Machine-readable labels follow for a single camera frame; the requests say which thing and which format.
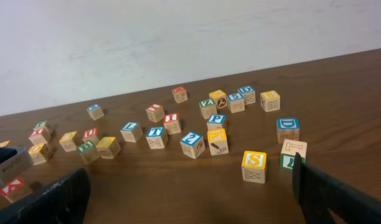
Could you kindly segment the red A block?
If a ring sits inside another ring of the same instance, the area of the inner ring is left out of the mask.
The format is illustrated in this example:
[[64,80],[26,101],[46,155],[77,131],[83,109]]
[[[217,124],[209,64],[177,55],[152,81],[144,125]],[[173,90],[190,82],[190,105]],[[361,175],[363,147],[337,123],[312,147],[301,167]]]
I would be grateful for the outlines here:
[[0,194],[11,203],[14,203],[32,193],[33,190],[20,177],[14,178],[0,189]]

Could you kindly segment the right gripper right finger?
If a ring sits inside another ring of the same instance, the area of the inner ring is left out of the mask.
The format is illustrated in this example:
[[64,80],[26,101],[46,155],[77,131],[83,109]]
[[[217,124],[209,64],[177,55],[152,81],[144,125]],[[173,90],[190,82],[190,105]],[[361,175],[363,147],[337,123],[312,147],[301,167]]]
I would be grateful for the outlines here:
[[330,211],[346,223],[381,223],[381,201],[303,163],[298,153],[292,186],[307,223],[334,223]]

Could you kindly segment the red Y block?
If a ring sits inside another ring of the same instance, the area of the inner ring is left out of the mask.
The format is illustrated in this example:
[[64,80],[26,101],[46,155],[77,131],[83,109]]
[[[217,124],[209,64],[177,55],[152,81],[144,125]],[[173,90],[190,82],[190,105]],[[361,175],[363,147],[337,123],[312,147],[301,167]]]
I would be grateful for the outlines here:
[[51,140],[51,135],[46,128],[40,128],[33,130],[29,136],[29,140],[33,145],[42,143],[48,144]]

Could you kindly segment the blue d block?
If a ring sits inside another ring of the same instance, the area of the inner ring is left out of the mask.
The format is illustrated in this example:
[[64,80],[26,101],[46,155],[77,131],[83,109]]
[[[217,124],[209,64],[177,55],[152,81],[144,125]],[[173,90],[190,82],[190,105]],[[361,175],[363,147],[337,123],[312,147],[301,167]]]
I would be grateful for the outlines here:
[[276,120],[276,135],[279,144],[283,144],[285,139],[298,141],[300,135],[300,125],[297,118],[287,117]]
[[250,105],[256,102],[255,89],[252,86],[238,88],[238,92],[244,97],[245,104]]

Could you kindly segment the blue 5 block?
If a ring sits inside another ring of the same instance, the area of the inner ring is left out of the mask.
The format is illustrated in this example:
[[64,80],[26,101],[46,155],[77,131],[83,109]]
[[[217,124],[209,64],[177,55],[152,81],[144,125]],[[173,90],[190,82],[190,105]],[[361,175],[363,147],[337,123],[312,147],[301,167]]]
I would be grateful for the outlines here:
[[227,95],[228,107],[231,113],[237,113],[245,110],[245,100],[240,93]]

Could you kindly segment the blue T block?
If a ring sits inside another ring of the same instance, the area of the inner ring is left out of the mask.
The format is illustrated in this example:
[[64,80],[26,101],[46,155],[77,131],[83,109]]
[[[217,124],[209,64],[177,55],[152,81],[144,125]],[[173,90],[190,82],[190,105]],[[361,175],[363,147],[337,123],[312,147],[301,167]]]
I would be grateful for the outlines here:
[[149,128],[146,140],[151,149],[164,149],[167,144],[168,135],[164,126]]

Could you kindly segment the green B block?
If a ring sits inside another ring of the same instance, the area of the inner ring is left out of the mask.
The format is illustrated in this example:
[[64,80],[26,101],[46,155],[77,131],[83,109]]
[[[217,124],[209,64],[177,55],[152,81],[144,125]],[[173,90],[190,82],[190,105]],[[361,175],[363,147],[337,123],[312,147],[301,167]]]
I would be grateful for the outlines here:
[[100,154],[91,140],[87,140],[83,144],[77,146],[77,152],[86,164],[91,164],[100,158]]

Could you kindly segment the yellow block far right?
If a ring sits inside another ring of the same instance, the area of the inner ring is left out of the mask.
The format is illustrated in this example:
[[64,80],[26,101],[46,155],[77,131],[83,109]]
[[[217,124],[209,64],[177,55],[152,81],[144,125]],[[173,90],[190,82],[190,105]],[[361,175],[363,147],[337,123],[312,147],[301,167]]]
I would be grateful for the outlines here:
[[260,103],[265,112],[277,111],[280,109],[280,95],[275,90],[262,92]]

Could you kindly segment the red i block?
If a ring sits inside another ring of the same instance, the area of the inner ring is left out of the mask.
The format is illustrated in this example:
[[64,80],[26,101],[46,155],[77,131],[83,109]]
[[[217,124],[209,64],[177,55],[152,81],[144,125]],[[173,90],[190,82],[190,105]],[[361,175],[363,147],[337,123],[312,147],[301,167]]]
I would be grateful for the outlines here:
[[146,108],[146,114],[150,121],[159,122],[165,117],[164,108],[162,105],[154,103]]
[[165,115],[163,124],[167,130],[168,135],[177,134],[182,131],[178,113]]

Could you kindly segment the blue D block upper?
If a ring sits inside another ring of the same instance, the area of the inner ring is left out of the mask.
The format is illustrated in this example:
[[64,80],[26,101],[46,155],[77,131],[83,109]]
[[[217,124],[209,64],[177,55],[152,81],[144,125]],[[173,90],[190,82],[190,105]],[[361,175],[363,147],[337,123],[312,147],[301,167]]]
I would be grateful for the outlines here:
[[252,86],[238,88],[238,92],[244,97],[245,104],[250,105],[256,102],[255,89]]

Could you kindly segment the yellow block far left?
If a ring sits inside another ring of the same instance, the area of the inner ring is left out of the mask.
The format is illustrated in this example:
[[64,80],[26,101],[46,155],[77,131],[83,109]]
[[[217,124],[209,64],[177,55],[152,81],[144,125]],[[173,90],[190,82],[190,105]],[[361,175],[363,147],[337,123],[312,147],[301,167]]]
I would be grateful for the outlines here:
[[9,145],[9,143],[10,143],[10,140],[1,142],[1,143],[0,143],[0,147],[6,147],[6,146]]

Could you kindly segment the red H block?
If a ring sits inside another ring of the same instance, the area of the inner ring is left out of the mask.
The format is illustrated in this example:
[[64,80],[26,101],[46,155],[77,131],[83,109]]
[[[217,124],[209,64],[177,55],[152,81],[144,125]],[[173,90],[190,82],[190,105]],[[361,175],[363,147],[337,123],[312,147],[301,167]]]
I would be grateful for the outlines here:
[[186,89],[183,86],[173,88],[172,94],[176,103],[182,103],[188,100]]

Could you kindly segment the yellow block beside B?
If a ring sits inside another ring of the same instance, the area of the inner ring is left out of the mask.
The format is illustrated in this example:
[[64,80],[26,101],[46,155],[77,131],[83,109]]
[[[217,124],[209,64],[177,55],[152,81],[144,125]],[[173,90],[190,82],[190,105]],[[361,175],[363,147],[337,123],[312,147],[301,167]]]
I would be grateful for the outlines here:
[[96,149],[103,159],[114,159],[121,151],[116,137],[103,137],[96,145]]

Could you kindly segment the green F block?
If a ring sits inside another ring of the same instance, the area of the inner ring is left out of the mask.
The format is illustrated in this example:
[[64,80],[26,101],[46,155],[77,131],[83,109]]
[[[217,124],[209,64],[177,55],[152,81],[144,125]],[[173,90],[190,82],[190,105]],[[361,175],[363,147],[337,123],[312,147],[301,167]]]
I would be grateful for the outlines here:
[[51,135],[53,133],[53,129],[49,123],[48,120],[44,120],[44,121],[40,121],[36,124],[36,126],[33,128],[34,131],[38,130],[38,129],[42,129],[42,128],[45,128],[47,130],[47,132]]

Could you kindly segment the blue 2 block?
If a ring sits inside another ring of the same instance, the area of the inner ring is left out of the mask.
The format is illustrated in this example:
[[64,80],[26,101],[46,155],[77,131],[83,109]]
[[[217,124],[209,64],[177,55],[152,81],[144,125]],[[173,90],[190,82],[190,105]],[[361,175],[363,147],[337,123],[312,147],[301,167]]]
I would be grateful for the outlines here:
[[190,131],[180,140],[185,155],[196,159],[205,151],[203,135]]

